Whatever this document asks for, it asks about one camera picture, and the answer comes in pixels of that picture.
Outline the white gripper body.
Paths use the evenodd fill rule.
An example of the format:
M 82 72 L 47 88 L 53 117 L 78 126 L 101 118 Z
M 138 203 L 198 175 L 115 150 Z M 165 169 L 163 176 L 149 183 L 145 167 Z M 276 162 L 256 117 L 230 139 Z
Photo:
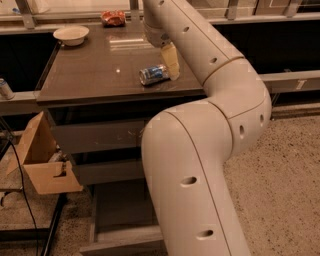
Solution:
M 143 24 L 145 36 L 152 46 L 162 48 L 171 43 L 170 37 L 162 28 L 152 27 L 146 21 Z

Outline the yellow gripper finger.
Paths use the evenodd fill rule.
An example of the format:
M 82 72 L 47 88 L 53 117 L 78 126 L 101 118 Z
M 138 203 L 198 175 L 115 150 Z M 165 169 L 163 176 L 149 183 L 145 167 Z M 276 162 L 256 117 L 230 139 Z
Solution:
M 164 65 L 167 67 L 169 78 L 175 81 L 180 76 L 180 65 L 177 56 L 177 50 L 173 43 L 161 48 L 161 57 Z

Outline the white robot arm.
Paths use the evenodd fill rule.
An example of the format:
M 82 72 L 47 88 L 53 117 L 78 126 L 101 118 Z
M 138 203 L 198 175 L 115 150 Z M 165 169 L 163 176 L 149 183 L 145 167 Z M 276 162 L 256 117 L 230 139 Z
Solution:
M 223 164 L 254 144 L 271 116 L 249 61 L 187 0 L 143 0 L 145 24 L 168 35 L 205 98 L 146 125 L 142 160 L 169 256 L 251 256 Z

